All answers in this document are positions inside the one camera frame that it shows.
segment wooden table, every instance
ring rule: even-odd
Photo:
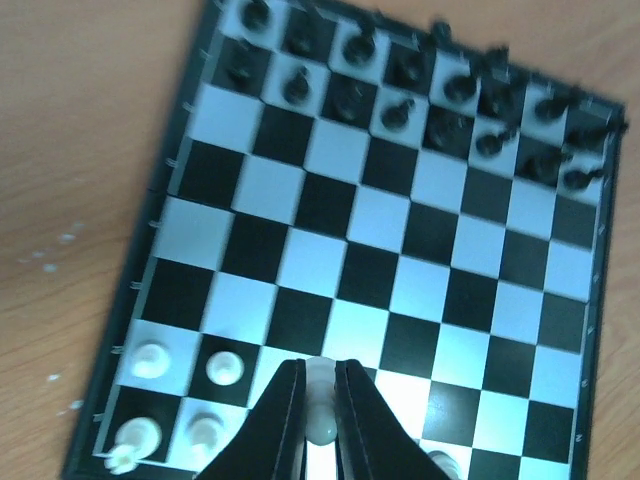
[[[591,478],[640,478],[638,0],[359,0],[629,104]],[[57,478],[199,0],[0,2],[0,475]]]

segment white square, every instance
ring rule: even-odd
[[[537,347],[529,395],[531,400],[576,408],[581,372],[582,359],[577,353]]]
[[[436,63],[433,68],[431,80],[431,92],[429,99],[432,104],[454,110],[464,115],[476,115],[478,109],[478,99],[480,98],[480,80],[477,80],[475,95],[463,104],[449,101],[444,94],[444,86],[455,75],[468,75],[471,71],[469,62],[449,53],[438,50],[436,53]]]
[[[378,368],[388,321],[386,310],[334,300],[322,356],[355,359],[365,367]]]
[[[520,476],[518,480],[569,480],[570,478],[571,469],[566,463],[549,462],[528,457],[520,459]]]
[[[278,367],[285,360],[307,360],[309,355],[298,352],[290,352],[288,350],[280,350],[279,348],[267,347],[260,348],[258,359],[256,360],[256,369],[253,372],[253,381],[249,391],[249,403],[247,407],[253,408],[260,400],[265,388],[278,370]]]
[[[516,170],[516,158],[518,155],[518,142],[520,132],[516,132],[513,139],[502,145],[502,150],[495,157],[483,157],[478,152],[476,141],[478,138],[493,134],[499,135],[506,129],[504,122],[478,116],[473,124],[473,134],[471,136],[471,150],[469,152],[469,165],[486,172],[496,173],[503,177],[512,178]]]
[[[141,378],[132,373],[135,351],[149,342],[165,347],[171,358],[169,369],[158,378]],[[115,383],[170,395],[186,395],[199,347],[199,332],[134,319],[127,333]]]
[[[254,45],[275,50],[282,45],[282,39],[286,30],[286,22],[289,18],[289,5],[287,2],[270,1],[269,23],[262,31],[249,30],[242,24],[242,14],[249,0],[230,3],[231,8],[226,9],[220,30],[226,37],[245,38]]]
[[[396,268],[390,310],[441,322],[448,283],[447,267],[401,256]]]
[[[410,204],[408,198],[359,187],[347,238],[371,247],[400,252]]]
[[[522,455],[529,402],[501,393],[480,393],[473,448]]]
[[[491,334],[535,345],[538,342],[543,293],[500,281],[493,308]]]
[[[498,278],[505,229],[479,218],[460,215],[451,266]]]
[[[511,184],[511,200],[507,227],[544,240],[551,238],[555,192],[539,185],[515,178]]]
[[[542,140],[555,146],[564,144],[564,132],[567,124],[567,112],[550,123],[544,123],[536,118],[535,108],[538,102],[551,97],[551,92],[542,85],[530,83],[524,97],[524,111],[520,131],[522,134]]]
[[[459,213],[466,178],[466,163],[423,150],[418,155],[411,200]]]
[[[216,273],[202,321],[209,335],[261,345],[267,335],[277,287]]]
[[[488,334],[441,325],[431,380],[480,390],[488,349]]]
[[[387,59],[389,58],[389,47],[391,40],[386,33],[380,30],[375,32],[374,42],[375,51],[373,57],[366,65],[353,66],[350,65],[342,54],[342,49],[352,35],[358,35],[360,28],[355,22],[339,20],[336,28],[335,37],[333,39],[333,49],[329,57],[329,67],[334,72],[357,78],[364,82],[378,85],[382,83],[382,77],[387,67]]]
[[[309,97],[300,105],[291,105],[284,99],[282,95],[283,89],[301,66],[307,69]],[[293,55],[276,51],[271,56],[269,71],[262,90],[262,99],[270,105],[292,110],[309,117],[316,117],[322,109],[328,81],[329,70],[326,67],[312,61],[302,61]]]
[[[169,197],[153,256],[217,270],[232,221],[233,215],[227,211]]]
[[[261,157],[246,157],[233,209],[274,222],[292,224],[296,215],[304,171]]]
[[[378,370],[375,384],[407,435],[420,438],[427,416],[431,381]]]
[[[204,465],[199,465],[192,456],[189,427],[195,419],[202,417],[217,419],[224,428],[224,436],[214,451],[213,458],[215,458],[238,434],[247,418],[247,409],[184,397],[180,402],[178,416],[169,441],[167,467],[200,473]]]
[[[544,289],[582,302],[589,301],[593,254],[589,250],[551,241]]]
[[[324,297],[335,296],[347,243],[289,229],[278,285]]]
[[[414,106],[409,112],[409,121],[400,131],[391,131],[382,123],[382,115],[388,107],[396,106],[403,101],[411,99]],[[371,117],[371,133],[393,143],[419,150],[422,147],[422,137],[427,123],[429,101],[426,97],[408,94],[406,91],[384,86],[378,88],[378,95],[373,106]]]
[[[187,135],[199,142],[249,153],[260,125],[264,104],[210,85],[200,88]]]
[[[368,148],[367,132],[317,119],[311,132],[305,168],[336,180],[359,183]]]

